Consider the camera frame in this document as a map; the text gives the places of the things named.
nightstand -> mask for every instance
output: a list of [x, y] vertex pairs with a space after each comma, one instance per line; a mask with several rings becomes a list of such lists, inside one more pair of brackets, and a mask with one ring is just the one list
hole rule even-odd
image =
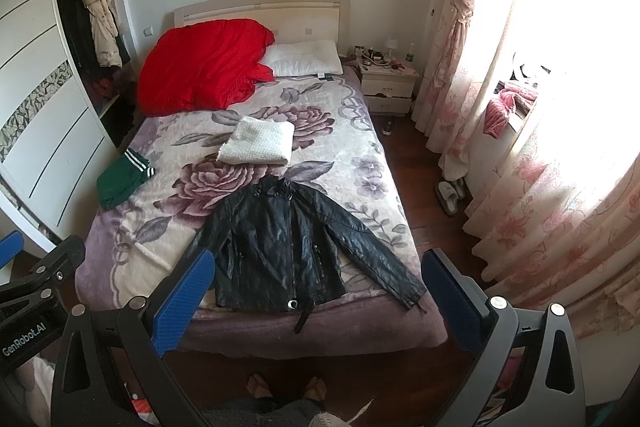
[[415, 70], [407, 65], [400, 70], [364, 66], [359, 58], [356, 73], [369, 113], [404, 116], [409, 112], [411, 95], [418, 80]]

nightstand drawer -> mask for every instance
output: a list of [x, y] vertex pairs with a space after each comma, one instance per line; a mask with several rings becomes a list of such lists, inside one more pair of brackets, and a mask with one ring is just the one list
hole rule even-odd
[[399, 96], [411, 98], [414, 91], [414, 78], [394, 78], [393, 80], [362, 79], [363, 94], [384, 94], [385, 96]]
[[406, 114], [411, 107], [410, 98], [382, 98], [381, 96], [365, 96], [369, 112], [388, 112]]

pink clothing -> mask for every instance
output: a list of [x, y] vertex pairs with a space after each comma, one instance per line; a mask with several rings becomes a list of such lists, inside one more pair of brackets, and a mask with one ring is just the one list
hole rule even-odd
[[489, 100], [486, 106], [482, 132], [498, 138], [509, 123], [509, 116], [516, 110], [516, 104], [531, 109], [537, 97], [537, 92], [524, 84], [505, 82], [504, 89]]

wardrobe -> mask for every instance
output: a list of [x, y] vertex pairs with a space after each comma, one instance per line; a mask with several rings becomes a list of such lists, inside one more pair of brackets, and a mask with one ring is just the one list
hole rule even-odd
[[[124, 1], [113, 0], [112, 10], [134, 59]], [[122, 67], [132, 81], [134, 62]], [[86, 237], [96, 179], [141, 120], [123, 96], [94, 107], [85, 86], [58, 0], [0, 0], [0, 208], [11, 203], [30, 224], [20, 222], [23, 233], [44, 250], [72, 233]], [[122, 118], [131, 122], [115, 136], [110, 126]]]

red comforter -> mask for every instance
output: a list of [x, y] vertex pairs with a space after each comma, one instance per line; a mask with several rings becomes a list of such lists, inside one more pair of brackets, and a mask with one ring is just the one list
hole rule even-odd
[[140, 108], [147, 116], [166, 116], [244, 102], [256, 82], [273, 80], [273, 71], [258, 64], [273, 43], [273, 33], [250, 19], [173, 28], [160, 38], [140, 72]]

